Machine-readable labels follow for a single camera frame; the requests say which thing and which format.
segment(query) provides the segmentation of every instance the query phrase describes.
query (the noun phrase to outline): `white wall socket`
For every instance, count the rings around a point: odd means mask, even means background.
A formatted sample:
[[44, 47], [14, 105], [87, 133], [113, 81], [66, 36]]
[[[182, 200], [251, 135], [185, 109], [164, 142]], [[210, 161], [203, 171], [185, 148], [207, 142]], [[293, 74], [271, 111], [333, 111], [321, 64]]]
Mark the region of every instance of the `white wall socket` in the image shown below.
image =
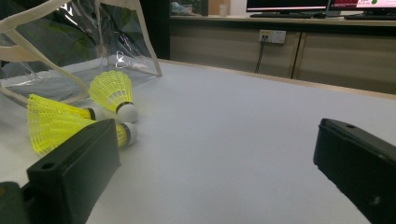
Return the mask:
[[286, 39], [286, 31], [260, 30], [259, 41], [262, 41], [264, 36], [267, 36], [265, 42], [284, 44]]

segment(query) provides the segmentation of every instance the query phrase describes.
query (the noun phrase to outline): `yellow shuttlecock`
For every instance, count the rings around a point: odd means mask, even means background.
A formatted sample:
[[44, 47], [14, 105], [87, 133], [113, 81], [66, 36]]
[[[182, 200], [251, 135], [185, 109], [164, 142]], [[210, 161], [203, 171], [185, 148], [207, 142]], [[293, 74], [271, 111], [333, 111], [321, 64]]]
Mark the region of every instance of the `yellow shuttlecock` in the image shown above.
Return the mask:
[[98, 105], [115, 112], [124, 122], [135, 122], [137, 110], [132, 103], [132, 82], [119, 71], [104, 72], [90, 86], [90, 96]]
[[[75, 133], [93, 123], [94, 120], [69, 114], [30, 117], [28, 127], [33, 149], [40, 156], [45, 156]], [[116, 124], [116, 131], [119, 147], [136, 141], [137, 129], [132, 123]]]
[[60, 114], [71, 114], [84, 119], [104, 119], [102, 111], [96, 108], [78, 108], [72, 105], [66, 105], [57, 101], [53, 101], [35, 94], [30, 94], [27, 101], [27, 117], [34, 114], [40, 116], [54, 116]]

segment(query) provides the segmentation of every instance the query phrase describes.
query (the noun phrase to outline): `white table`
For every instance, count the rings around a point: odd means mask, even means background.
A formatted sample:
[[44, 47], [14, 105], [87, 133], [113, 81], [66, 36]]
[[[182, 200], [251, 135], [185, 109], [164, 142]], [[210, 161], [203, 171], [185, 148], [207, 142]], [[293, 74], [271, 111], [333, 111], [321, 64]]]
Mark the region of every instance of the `white table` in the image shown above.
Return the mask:
[[[396, 145], [395, 97], [172, 63], [162, 70], [134, 88], [138, 141], [120, 152], [88, 223], [369, 223], [312, 162], [318, 125], [339, 119]], [[0, 181], [22, 186], [39, 158], [24, 109], [4, 96], [0, 127]]]

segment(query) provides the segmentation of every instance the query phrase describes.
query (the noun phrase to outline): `plastic bag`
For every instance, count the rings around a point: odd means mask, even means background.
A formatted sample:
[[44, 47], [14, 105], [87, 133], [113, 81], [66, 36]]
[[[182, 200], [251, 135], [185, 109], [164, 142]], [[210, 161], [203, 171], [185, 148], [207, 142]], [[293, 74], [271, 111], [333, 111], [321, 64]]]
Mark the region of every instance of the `plastic bag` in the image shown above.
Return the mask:
[[109, 70], [123, 71], [134, 85], [162, 75], [138, 0], [1, 5], [0, 92], [19, 102], [35, 93], [74, 103]]

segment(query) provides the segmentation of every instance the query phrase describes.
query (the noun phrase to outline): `black power cord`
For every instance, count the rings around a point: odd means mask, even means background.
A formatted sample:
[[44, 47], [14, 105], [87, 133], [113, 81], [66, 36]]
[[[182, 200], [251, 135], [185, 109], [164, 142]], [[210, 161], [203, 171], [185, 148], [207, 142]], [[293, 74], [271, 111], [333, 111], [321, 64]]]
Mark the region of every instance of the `black power cord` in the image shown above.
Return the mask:
[[259, 59], [257, 60], [256, 71], [255, 71], [256, 74], [259, 74], [260, 64], [262, 63], [262, 52], [264, 50], [264, 43], [265, 43], [265, 40], [267, 39], [267, 37], [268, 37], [268, 35], [265, 35], [262, 37], [262, 42], [260, 45]]

